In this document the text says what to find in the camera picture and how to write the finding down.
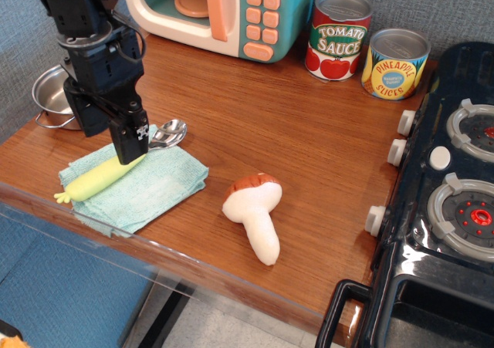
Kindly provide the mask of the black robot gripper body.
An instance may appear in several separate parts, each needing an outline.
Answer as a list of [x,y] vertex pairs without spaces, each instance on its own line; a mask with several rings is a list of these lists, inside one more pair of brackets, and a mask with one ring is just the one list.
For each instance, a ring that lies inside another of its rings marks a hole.
[[143,109],[135,87],[144,74],[145,44],[133,27],[105,25],[99,34],[70,38],[58,34],[69,60],[69,78],[109,117]]

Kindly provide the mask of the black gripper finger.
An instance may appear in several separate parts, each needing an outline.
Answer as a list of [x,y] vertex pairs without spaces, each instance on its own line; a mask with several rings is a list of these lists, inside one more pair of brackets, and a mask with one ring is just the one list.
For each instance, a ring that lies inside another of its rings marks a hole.
[[120,114],[110,121],[110,135],[122,165],[147,153],[149,132],[147,113],[143,109]]
[[63,90],[67,102],[86,137],[93,137],[108,129],[109,117],[85,94],[73,79],[66,79]]

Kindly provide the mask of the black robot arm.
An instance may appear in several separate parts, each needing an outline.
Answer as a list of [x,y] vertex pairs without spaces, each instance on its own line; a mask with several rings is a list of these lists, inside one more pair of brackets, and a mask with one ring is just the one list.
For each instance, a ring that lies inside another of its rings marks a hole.
[[116,11],[119,0],[40,0],[66,50],[63,90],[80,128],[110,131],[121,164],[147,153],[149,122],[136,85],[144,74],[145,41]]

